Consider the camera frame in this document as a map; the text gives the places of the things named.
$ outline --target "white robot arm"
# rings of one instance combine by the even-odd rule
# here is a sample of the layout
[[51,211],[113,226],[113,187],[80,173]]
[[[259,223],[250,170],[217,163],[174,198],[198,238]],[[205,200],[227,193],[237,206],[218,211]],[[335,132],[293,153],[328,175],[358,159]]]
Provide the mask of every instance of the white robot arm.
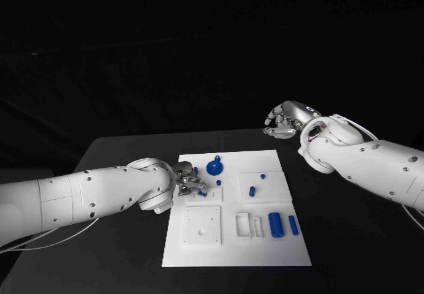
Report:
[[127,166],[0,185],[0,247],[58,227],[124,211],[139,203],[142,210],[162,213],[179,196],[207,193],[189,162],[172,168],[159,159],[140,159]]
[[[384,198],[424,210],[424,152],[388,141],[341,115],[324,117],[305,104],[286,101],[266,120],[276,118],[277,127],[264,129],[276,138],[300,134],[299,153],[309,165],[322,173],[335,170],[354,184]],[[374,141],[364,142],[360,131]]]

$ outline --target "white plastic block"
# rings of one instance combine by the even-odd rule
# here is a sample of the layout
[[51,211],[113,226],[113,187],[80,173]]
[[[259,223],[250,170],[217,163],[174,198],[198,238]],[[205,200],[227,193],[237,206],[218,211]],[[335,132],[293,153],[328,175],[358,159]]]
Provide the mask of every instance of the white plastic block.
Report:
[[220,206],[186,207],[184,223],[184,245],[221,245]]
[[254,222],[254,239],[263,240],[264,236],[263,236],[263,228],[261,228],[261,218],[254,217],[253,222]]
[[237,213],[237,238],[250,239],[250,214]]
[[205,197],[201,196],[197,192],[194,192],[191,195],[185,196],[185,198],[188,204],[220,203],[223,202],[223,188],[208,188],[208,194]]
[[290,203],[292,195],[283,171],[241,173],[241,199],[243,203]]

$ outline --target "black table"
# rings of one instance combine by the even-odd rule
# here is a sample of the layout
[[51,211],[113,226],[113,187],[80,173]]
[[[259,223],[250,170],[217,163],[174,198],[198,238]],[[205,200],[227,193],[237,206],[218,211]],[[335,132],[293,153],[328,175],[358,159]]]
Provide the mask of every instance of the black table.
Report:
[[[315,171],[298,153],[299,138],[261,130],[100,138],[77,172],[181,154],[276,149],[292,190],[313,266],[162,268],[169,211],[135,205],[65,243],[26,251],[3,285],[9,293],[419,293],[424,291],[424,232],[401,206]],[[29,247],[75,234],[60,229]]]

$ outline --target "blue object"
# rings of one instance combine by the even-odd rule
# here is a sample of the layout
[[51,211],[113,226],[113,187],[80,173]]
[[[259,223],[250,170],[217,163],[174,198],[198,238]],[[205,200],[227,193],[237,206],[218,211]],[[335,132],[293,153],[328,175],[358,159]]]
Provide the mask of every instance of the blue object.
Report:
[[272,226],[272,235],[274,238],[285,237],[285,231],[283,231],[283,224],[282,224],[282,218],[280,213],[270,213],[269,214],[270,219],[270,226]]
[[298,231],[295,216],[289,216],[289,222],[290,222],[290,226],[292,226],[292,232],[298,236],[299,231]]
[[254,190],[256,190],[256,188],[251,187],[251,188],[250,188],[250,196],[251,196],[251,197],[254,197]]
[[224,165],[220,156],[215,156],[215,161],[211,161],[207,166],[208,174],[217,176],[223,173]]
[[204,193],[201,190],[199,190],[198,194],[204,197],[207,197],[207,195],[208,195],[208,193]]

